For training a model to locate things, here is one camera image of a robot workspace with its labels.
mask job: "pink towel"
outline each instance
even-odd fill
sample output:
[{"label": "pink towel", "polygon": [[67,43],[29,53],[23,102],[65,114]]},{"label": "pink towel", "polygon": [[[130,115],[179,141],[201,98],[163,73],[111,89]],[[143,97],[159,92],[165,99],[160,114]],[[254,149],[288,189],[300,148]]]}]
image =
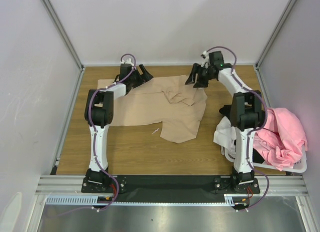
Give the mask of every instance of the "pink towel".
[{"label": "pink towel", "polygon": [[282,171],[292,168],[302,157],[302,145],[308,149],[306,134],[299,119],[286,108],[268,108],[265,127],[254,137],[253,147],[267,164]]}]

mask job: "white plastic basket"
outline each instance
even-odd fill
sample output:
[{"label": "white plastic basket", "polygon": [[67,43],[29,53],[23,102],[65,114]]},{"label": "white plastic basket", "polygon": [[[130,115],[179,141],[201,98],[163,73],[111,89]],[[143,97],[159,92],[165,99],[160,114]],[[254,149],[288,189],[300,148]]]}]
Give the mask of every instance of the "white plastic basket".
[{"label": "white plastic basket", "polygon": [[[234,162],[235,159],[230,157],[228,150],[224,147],[221,147],[221,153],[225,155],[226,159],[229,160],[230,162]],[[292,173],[304,173],[307,169],[307,157],[306,157],[306,150],[305,150],[305,146],[302,146],[302,158],[300,161],[298,161],[297,163],[294,164],[293,168],[283,168],[283,171],[287,171],[287,172],[292,172]],[[254,167],[262,167],[262,168],[270,168],[270,169],[276,169],[276,167],[272,166],[272,165],[268,165],[266,164],[266,162],[264,163],[253,163]]]}]

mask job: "wooden table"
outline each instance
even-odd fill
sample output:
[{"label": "wooden table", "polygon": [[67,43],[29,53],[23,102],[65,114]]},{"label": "wooden table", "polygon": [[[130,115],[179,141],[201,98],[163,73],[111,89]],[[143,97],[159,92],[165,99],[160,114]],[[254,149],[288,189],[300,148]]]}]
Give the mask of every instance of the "wooden table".
[{"label": "wooden table", "polygon": [[[191,66],[146,66],[154,77],[189,75]],[[89,89],[99,79],[113,79],[119,67],[87,67],[79,89],[57,174],[85,174],[89,166],[91,137],[84,119]],[[237,66],[236,72],[252,89],[260,86],[253,66]],[[197,138],[175,144],[160,138],[162,124],[110,127],[107,141],[109,172],[112,174],[230,174],[233,164],[221,155],[213,143],[214,131],[222,119],[219,109],[230,104],[226,88],[211,80]],[[267,174],[284,174],[263,169]]]}]

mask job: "white backdrop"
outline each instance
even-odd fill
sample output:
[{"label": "white backdrop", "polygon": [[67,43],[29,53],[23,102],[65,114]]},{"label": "white backdrop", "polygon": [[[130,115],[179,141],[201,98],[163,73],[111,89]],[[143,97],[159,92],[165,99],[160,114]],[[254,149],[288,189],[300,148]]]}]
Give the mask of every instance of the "white backdrop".
[{"label": "white backdrop", "polygon": [[273,107],[286,107],[301,120],[308,140],[303,174],[320,217],[320,0],[298,0],[261,65]]},{"label": "white backdrop", "polygon": [[21,232],[39,177],[51,170],[79,69],[40,0],[0,0],[0,21],[0,214],[22,192]]},{"label": "white backdrop", "polygon": [[118,64],[127,52],[146,64],[191,64],[216,45],[255,63],[288,1],[51,0],[85,65]]}]

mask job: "purple cable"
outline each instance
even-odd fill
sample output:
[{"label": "purple cable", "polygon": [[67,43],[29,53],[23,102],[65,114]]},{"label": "purple cable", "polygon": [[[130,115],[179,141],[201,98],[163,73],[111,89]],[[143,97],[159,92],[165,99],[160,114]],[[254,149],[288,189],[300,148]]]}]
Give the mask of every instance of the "purple cable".
[{"label": "purple cable", "polygon": [[207,50],[207,52],[209,52],[209,51],[211,51],[211,50],[213,50],[213,49],[216,49],[216,48],[223,48],[223,49],[226,49],[226,50],[228,50],[229,52],[232,53],[232,55],[234,56],[234,64],[232,65],[232,68],[231,68],[231,76],[232,76],[232,78],[236,81],[236,83],[238,83],[238,85],[239,85],[241,88],[243,88],[244,90],[246,90],[246,91],[252,93],[254,96],[256,96],[256,97],[261,101],[261,103],[262,103],[262,105],[263,105],[263,108],[264,108],[264,111],[265,111],[265,119],[264,119],[264,121],[263,121],[263,124],[262,124],[259,128],[253,129],[253,130],[251,130],[251,131],[247,134],[248,140],[247,140],[247,142],[246,142],[246,154],[247,154],[247,155],[246,155],[246,161],[247,161],[248,165],[250,166],[250,168],[251,168],[253,171],[255,171],[255,172],[259,173],[259,174],[262,174],[262,175],[265,177],[265,179],[266,179],[265,192],[264,192],[264,194],[262,195],[262,197],[261,197],[256,203],[254,203],[253,205],[251,205],[251,206],[248,207],[248,208],[252,208],[252,207],[256,206],[261,200],[263,200],[263,199],[265,198],[265,196],[266,196],[267,193],[268,193],[269,186],[270,186],[270,181],[269,181],[268,176],[267,176],[265,173],[263,173],[262,171],[259,171],[259,170],[255,169],[255,168],[253,167],[253,165],[252,165],[252,164],[250,163],[250,161],[249,161],[250,135],[251,135],[252,132],[256,132],[256,131],[259,131],[259,130],[263,129],[264,126],[266,125],[266,123],[267,123],[267,118],[268,118],[267,105],[266,105],[265,101],[262,99],[262,97],[261,97],[258,93],[256,93],[255,91],[253,91],[253,90],[251,90],[251,89],[246,88],[246,87],[244,86],[244,84],[242,84],[242,82],[240,82],[240,80],[234,75],[234,70],[235,70],[235,68],[236,68],[236,63],[237,63],[237,56],[236,56],[236,54],[235,54],[231,49],[229,49],[229,48],[227,48],[227,47],[223,47],[223,46],[216,46],[216,47],[210,48],[210,49]]},{"label": "purple cable", "polygon": [[[122,61],[123,57],[124,56],[131,56],[133,58],[133,67],[131,69],[131,71],[128,73],[128,75],[126,75],[123,79],[121,79],[120,81],[116,82],[116,83],[113,83],[113,84],[110,84],[109,86],[107,86],[106,88],[99,88],[97,89],[91,99],[90,99],[90,102],[89,102],[89,110],[88,110],[88,118],[89,118],[89,122],[90,122],[90,125],[93,127],[94,129],[94,137],[93,137],[93,154],[94,154],[94,159],[95,159],[95,162],[96,164],[98,165],[99,169],[105,173],[106,175],[108,175],[116,184],[116,193],[113,197],[113,199],[110,201],[110,203],[108,205],[106,205],[105,207],[99,209],[99,211],[104,211],[106,210],[117,198],[118,194],[119,194],[119,183],[118,181],[111,175],[109,174],[107,171],[105,171],[102,166],[100,165],[99,161],[98,161],[98,157],[97,157],[97,153],[96,153],[96,132],[97,132],[97,129],[96,129],[96,126],[94,125],[93,121],[92,121],[92,115],[91,115],[91,107],[92,107],[92,103],[94,101],[94,98],[96,97],[97,93],[101,90],[105,90],[105,89],[108,89],[108,88],[111,88],[113,86],[115,86],[116,84],[119,84],[119,83],[122,83],[124,80],[126,80],[133,72],[134,70],[136,69],[136,58],[134,57],[134,55],[130,54],[130,53],[126,53],[124,55],[122,55],[122,57],[120,58],[120,60]],[[92,207],[89,207],[89,206],[83,206],[83,207],[79,207],[79,208],[75,208],[75,209],[72,209],[72,210],[69,210],[69,211],[66,211],[66,212],[63,212],[63,213],[60,213],[58,215],[55,215],[55,216],[47,216],[48,218],[57,218],[57,217],[60,217],[60,216],[63,216],[63,215],[67,215],[69,213],[72,213],[72,212],[75,212],[75,211],[78,211],[78,210],[81,210],[81,209],[92,209]]]}]

